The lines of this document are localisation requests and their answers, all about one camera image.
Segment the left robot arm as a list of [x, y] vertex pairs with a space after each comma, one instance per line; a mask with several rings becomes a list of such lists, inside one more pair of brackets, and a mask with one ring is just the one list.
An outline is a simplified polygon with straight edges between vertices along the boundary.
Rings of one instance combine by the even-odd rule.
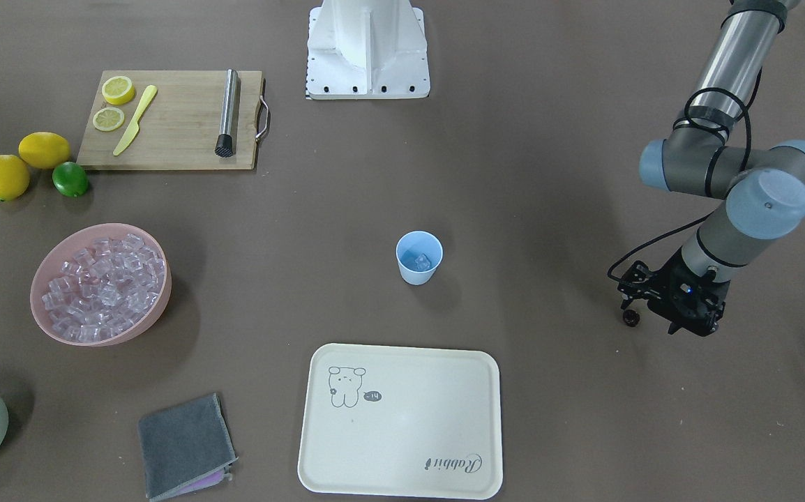
[[642, 152], [645, 185], [719, 200], [660, 269], [637, 261], [620, 283], [622, 308], [645, 300], [669, 333], [715, 333], [734, 277], [805, 217], [805, 141], [754, 149], [749, 116], [764, 60], [795, 6], [732, 2], [670, 136]]

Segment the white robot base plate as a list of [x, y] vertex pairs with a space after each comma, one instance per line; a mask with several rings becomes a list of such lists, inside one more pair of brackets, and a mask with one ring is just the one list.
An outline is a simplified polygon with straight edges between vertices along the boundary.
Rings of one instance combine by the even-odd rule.
[[402, 100], [430, 94], [425, 16], [409, 1], [324, 1], [310, 10], [305, 96]]

